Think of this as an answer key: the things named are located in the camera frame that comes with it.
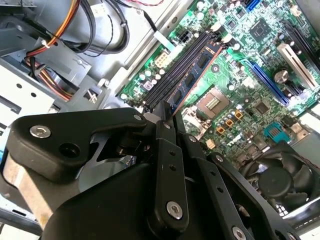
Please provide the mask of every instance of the black cable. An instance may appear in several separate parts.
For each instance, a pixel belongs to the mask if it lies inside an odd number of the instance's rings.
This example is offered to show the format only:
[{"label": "black cable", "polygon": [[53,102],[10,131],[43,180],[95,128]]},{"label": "black cable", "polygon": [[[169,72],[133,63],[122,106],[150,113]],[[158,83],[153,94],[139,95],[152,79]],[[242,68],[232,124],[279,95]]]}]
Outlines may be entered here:
[{"label": "black cable", "polygon": [[89,57],[92,57],[92,58],[97,58],[99,56],[101,56],[103,54],[103,52],[105,50],[107,50],[107,48],[109,47],[110,43],[112,42],[112,40],[114,39],[114,23],[111,19],[111,17],[108,15],[109,19],[110,19],[110,23],[111,23],[111,38],[110,38],[110,41],[107,43],[107,45],[105,46],[105,48],[97,55],[90,55],[90,54],[87,54],[87,53],[84,53],[85,55],[89,56]]}]

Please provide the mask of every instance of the screw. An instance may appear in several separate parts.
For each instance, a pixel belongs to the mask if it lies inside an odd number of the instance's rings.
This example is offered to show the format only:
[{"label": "screw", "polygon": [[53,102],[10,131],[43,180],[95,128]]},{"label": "screw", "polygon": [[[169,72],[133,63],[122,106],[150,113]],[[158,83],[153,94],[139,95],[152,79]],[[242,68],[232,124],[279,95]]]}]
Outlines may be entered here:
[{"label": "screw", "polygon": [[289,236],[290,240],[297,240],[297,239],[295,238],[295,236],[293,236],[293,234],[290,233],[290,232],[288,232],[288,236]]},{"label": "screw", "polygon": [[224,159],[222,157],[220,157],[219,155],[216,156],[216,159],[219,161],[219,162],[223,162]]},{"label": "screw", "polygon": [[142,118],[141,118],[139,115],[137,115],[137,114],[135,114],[135,115],[133,115],[133,116],[134,116],[135,119],[137,119],[137,120],[139,120],[139,121],[142,120]]},{"label": "screw", "polygon": [[163,123],[163,125],[167,128],[167,129],[171,129],[171,127],[167,124],[167,123]]},{"label": "screw", "polygon": [[174,219],[180,220],[183,215],[182,208],[174,201],[170,201],[166,204],[166,210]]},{"label": "screw", "polygon": [[244,232],[240,228],[238,228],[237,226],[234,226],[232,228],[232,233],[237,240],[247,240]]},{"label": "screw", "polygon": [[32,136],[38,139],[46,139],[50,137],[51,131],[47,126],[36,125],[30,128],[30,133]]},{"label": "screw", "polygon": [[197,140],[195,139],[195,137],[194,137],[194,136],[191,136],[191,135],[189,136],[189,139],[190,139],[190,141],[193,142],[193,143],[195,143],[195,142],[197,141]]}]

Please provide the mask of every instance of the cpu fan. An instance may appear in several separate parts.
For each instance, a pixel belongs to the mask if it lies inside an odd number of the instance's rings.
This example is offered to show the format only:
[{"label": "cpu fan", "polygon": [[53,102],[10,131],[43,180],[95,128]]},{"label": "cpu fan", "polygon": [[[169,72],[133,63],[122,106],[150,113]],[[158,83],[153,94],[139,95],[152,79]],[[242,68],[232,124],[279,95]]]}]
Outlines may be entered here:
[{"label": "cpu fan", "polygon": [[316,169],[283,141],[239,171],[275,209],[291,212],[320,195]]}]

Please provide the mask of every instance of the white pcie slot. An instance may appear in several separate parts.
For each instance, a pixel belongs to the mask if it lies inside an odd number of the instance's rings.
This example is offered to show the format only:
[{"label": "white pcie slot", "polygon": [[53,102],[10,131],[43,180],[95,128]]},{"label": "white pcie slot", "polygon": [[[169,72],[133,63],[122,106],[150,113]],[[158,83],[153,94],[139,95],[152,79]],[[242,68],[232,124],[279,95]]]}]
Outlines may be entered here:
[{"label": "white pcie slot", "polygon": [[300,61],[300,59],[292,50],[290,45],[286,43],[281,43],[277,47],[277,50],[284,57],[284,59],[287,61],[290,67],[294,70],[295,74],[297,74],[300,77],[301,81],[306,85],[306,87],[309,87],[310,89],[314,90],[316,87],[319,86],[315,78]]}]

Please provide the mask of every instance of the pcie slot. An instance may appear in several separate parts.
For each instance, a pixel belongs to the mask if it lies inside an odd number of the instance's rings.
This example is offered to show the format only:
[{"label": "pcie slot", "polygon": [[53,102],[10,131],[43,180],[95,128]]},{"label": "pcie slot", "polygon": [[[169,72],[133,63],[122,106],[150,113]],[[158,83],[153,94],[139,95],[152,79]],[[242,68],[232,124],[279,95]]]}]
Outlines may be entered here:
[{"label": "pcie slot", "polygon": [[162,80],[144,97],[145,106],[153,109],[159,101],[164,100],[175,89],[203,46],[214,37],[216,36],[212,32],[203,32],[188,48],[182,58],[171,67],[167,74],[162,77]]},{"label": "pcie slot", "polygon": [[318,87],[318,83],[316,82],[315,78],[300,61],[300,59],[292,50],[289,44],[281,43],[276,49],[284,57],[284,59],[293,69],[295,74],[299,76],[300,80],[306,85],[306,87],[309,87],[312,90]]},{"label": "pcie slot", "polygon": [[284,25],[287,29],[289,36],[295,42],[295,44],[301,49],[305,54],[306,59],[310,62],[314,70],[320,74],[320,60],[318,56],[314,53],[313,48],[310,46],[306,38],[300,32],[300,30],[291,22],[285,21]]},{"label": "pcie slot", "polygon": [[278,88],[278,86],[272,81],[267,74],[261,69],[261,67],[254,63],[252,64],[248,60],[245,60],[251,70],[259,77],[259,79],[266,85],[266,87],[274,94],[276,99],[284,106],[287,106],[290,103],[289,98]]}]

